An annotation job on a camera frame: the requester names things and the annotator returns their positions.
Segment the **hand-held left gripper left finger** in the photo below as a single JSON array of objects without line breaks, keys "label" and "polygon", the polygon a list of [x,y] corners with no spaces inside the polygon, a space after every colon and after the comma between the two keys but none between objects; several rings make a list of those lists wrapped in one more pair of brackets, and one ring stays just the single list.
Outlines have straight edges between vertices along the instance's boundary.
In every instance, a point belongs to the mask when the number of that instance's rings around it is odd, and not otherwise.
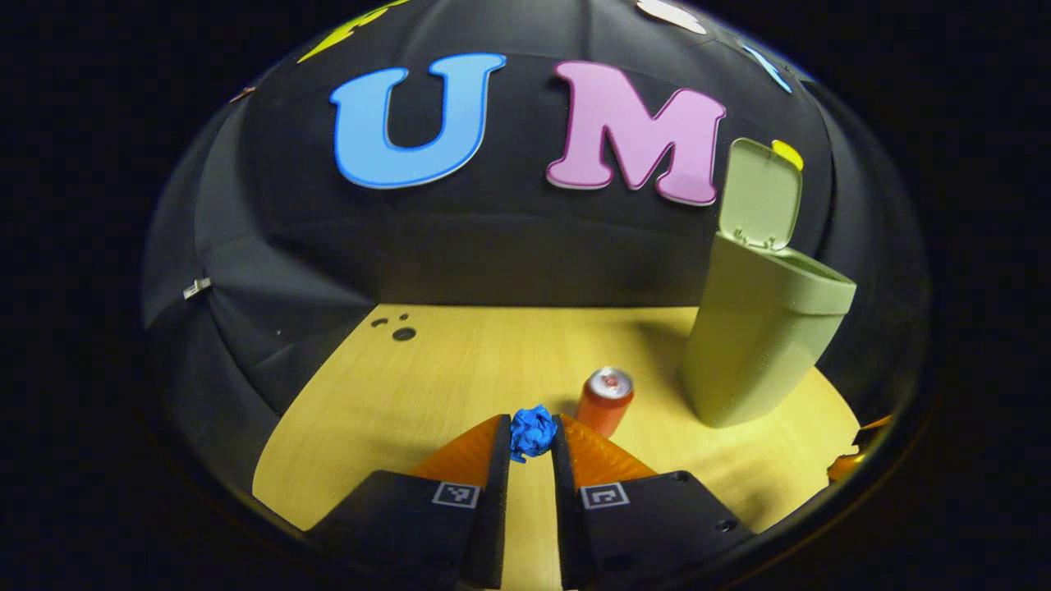
[{"label": "hand-held left gripper left finger", "polygon": [[510,415],[440,448],[412,474],[376,470],[308,538],[365,590],[502,586]]}]

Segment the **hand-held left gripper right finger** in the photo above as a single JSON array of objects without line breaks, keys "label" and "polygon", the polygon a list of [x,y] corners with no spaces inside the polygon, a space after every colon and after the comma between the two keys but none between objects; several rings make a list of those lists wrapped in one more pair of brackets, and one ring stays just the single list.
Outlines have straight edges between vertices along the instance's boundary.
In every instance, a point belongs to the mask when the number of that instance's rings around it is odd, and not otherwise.
[{"label": "hand-held left gripper right finger", "polygon": [[657,474],[568,415],[551,446],[562,587],[714,590],[755,534],[686,470]]}]

